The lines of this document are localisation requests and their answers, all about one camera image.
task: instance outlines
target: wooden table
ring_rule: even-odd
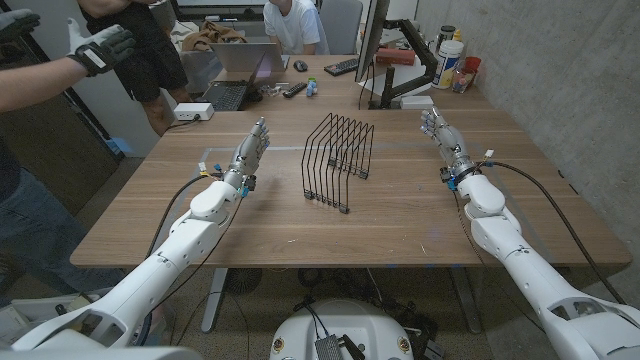
[[[298,73],[303,59],[309,71]],[[168,132],[131,177],[72,256],[78,266],[134,267],[143,259],[169,200],[195,176],[198,162],[226,168],[232,149],[263,116],[271,147],[256,172],[256,191],[242,203],[233,226],[207,261],[213,267],[431,267],[478,266],[453,194],[441,183],[444,165],[419,127],[420,112],[357,110],[361,87],[354,74],[331,77],[322,68],[348,56],[292,57],[272,80],[292,85],[315,77],[318,94],[268,97],[242,112],[220,112],[210,121]],[[231,78],[223,73],[221,79]],[[507,113],[472,88],[466,93],[427,91],[445,119],[460,129],[474,159],[487,148],[494,159],[536,177],[554,196],[597,263],[622,265],[631,255],[594,211]],[[350,183],[351,213],[303,197],[300,162],[311,131],[330,112],[375,125],[370,176]],[[531,245],[551,263],[584,265],[568,231],[539,190],[506,169],[485,173],[508,198]],[[179,200],[174,217],[208,181]],[[497,264],[487,254],[483,257]]]

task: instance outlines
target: gray chair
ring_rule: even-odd
[[[362,3],[358,0],[324,0],[320,21],[331,55],[356,53]]]

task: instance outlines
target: open laptop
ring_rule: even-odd
[[[284,72],[289,63],[289,55],[280,55],[276,44],[209,44],[227,72],[250,72],[256,59],[264,54],[261,71]]]
[[[215,111],[240,110],[247,96],[255,90],[253,83],[256,80],[264,57],[264,53],[259,55],[258,63],[253,65],[253,73],[249,81],[214,81],[202,97],[211,103]]]

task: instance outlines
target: metal table leg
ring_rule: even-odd
[[[453,287],[458,295],[460,301],[460,307],[462,313],[467,320],[467,328],[472,334],[480,334],[482,332],[482,325],[480,324],[480,315],[476,308],[476,303],[471,293],[471,286],[469,285],[469,278],[464,268],[457,267],[449,269],[451,273],[451,279],[453,280]]]
[[[224,287],[224,281],[227,279],[228,270],[227,268],[217,268],[213,271],[213,280],[211,281],[211,290],[209,291],[211,295],[209,295],[209,299],[207,300],[207,307],[204,309],[202,325],[200,326],[200,329],[205,334],[213,331],[218,309],[222,303],[222,288]]]

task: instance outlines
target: person's hand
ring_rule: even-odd
[[[82,64],[89,71],[89,76],[106,73],[133,54],[133,46],[136,44],[133,34],[120,25],[113,25],[84,38],[74,19],[69,18],[67,22],[71,43],[71,52],[67,56]]]
[[[40,25],[40,15],[29,9],[20,9],[0,14],[0,44],[13,41]]]

